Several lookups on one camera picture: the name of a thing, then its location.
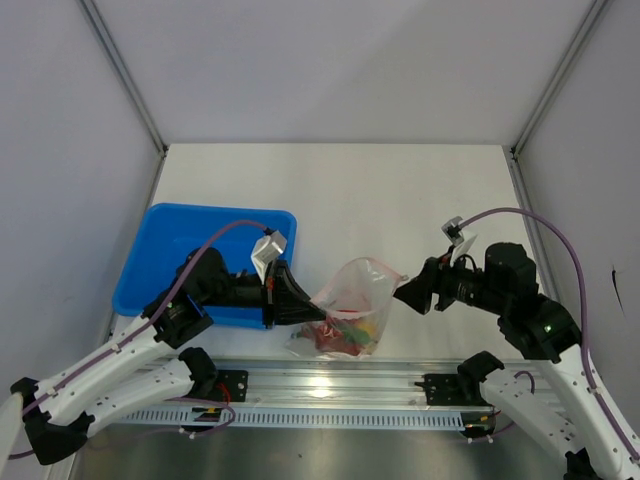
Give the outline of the red toy lobster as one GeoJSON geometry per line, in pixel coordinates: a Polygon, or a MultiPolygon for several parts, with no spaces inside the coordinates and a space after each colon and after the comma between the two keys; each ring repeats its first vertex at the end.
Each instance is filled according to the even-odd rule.
{"type": "Polygon", "coordinates": [[[341,332],[345,325],[354,325],[352,321],[328,320],[324,322],[306,323],[296,333],[296,339],[310,340],[314,348],[322,353],[340,353],[349,356],[359,356],[364,352],[367,344],[356,344],[348,341],[341,332]]]}

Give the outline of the clear pink zip top bag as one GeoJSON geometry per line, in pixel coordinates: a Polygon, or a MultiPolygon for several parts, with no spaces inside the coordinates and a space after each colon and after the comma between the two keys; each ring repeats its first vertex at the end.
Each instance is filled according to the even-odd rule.
{"type": "Polygon", "coordinates": [[[300,325],[286,343],[286,348],[298,357],[361,358],[374,353],[388,322],[390,305],[395,290],[402,281],[401,273],[371,257],[360,257],[346,263],[318,292],[312,302],[326,312],[328,320],[375,324],[379,336],[371,338],[359,356],[317,351],[310,340],[296,339],[300,325]]]}

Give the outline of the blue plastic bin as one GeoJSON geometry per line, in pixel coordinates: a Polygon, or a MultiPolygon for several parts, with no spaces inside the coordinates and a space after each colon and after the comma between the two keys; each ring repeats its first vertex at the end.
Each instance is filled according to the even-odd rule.
{"type": "MultiPolygon", "coordinates": [[[[112,297],[114,311],[136,317],[143,307],[168,289],[176,270],[187,256],[227,224],[252,220],[278,230],[287,240],[280,256],[293,264],[297,220],[284,210],[242,209],[160,203],[144,215],[134,244],[112,297]]],[[[262,235],[251,226],[240,226],[213,243],[231,273],[256,273],[250,255],[262,235]]],[[[215,325],[264,330],[260,309],[207,307],[215,325]]]]}

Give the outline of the green toy chili pepper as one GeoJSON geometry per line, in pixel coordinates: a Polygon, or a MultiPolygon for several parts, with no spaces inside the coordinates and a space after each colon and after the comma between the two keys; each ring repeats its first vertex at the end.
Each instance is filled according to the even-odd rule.
{"type": "Polygon", "coordinates": [[[342,335],[350,342],[367,344],[371,341],[369,332],[354,325],[345,325],[341,328],[342,335]]]}

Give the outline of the orange yellow toy mango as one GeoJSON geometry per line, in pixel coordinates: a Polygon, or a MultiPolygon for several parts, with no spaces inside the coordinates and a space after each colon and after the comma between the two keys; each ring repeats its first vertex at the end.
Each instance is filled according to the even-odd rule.
{"type": "Polygon", "coordinates": [[[379,336],[379,329],[375,324],[360,324],[359,329],[364,331],[370,338],[376,338],[379,336]]]}

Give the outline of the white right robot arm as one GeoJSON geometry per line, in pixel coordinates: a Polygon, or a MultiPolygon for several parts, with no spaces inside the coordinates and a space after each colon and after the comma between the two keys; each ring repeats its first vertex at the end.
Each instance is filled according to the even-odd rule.
{"type": "Polygon", "coordinates": [[[536,275],[519,244],[489,246],[483,268],[448,250],[428,258],[394,296],[420,314],[459,302],[496,315],[506,341],[537,364],[565,413],[519,388],[487,351],[458,365],[451,390],[445,390],[443,376],[425,375],[419,385],[427,402],[497,408],[565,464],[567,479],[636,479],[639,460],[632,452],[639,440],[620,413],[602,408],[607,395],[594,368],[583,363],[586,342],[570,313],[540,293],[536,275]]]}

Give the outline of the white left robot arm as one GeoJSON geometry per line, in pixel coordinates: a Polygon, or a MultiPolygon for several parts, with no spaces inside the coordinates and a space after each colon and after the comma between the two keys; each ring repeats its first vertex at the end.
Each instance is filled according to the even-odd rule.
{"type": "Polygon", "coordinates": [[[231,273],[217,249],[192,251],[169,289],[118,336],[54,376],[12,385],[38,462],[71,456],[119,415],[175,397],[209,398],[218,370],[188,344],[212,326],[209,307],[258,309],[266,328],[325,316],[284,260],[269,261],[264,274],[231,273]]]}

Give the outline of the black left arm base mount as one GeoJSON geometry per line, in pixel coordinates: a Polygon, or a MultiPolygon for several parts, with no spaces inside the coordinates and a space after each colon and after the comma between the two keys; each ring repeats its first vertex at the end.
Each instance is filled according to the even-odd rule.
{"type": "Polygon", "coordinates": [[[206,391],[189,392],[185,398],[222,403],[244,403],[249,386],[247,370],[220,370],[215,383],[206,391]]]}

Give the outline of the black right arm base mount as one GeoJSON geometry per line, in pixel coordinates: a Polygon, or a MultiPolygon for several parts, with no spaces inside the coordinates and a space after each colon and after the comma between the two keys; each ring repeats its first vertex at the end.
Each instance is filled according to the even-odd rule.
{"type": "Polygon", "coordinates": [[[432,373],[414,383],[429,406],[489,407],[480,393],[480,381],[463,374],[432,373]]]}

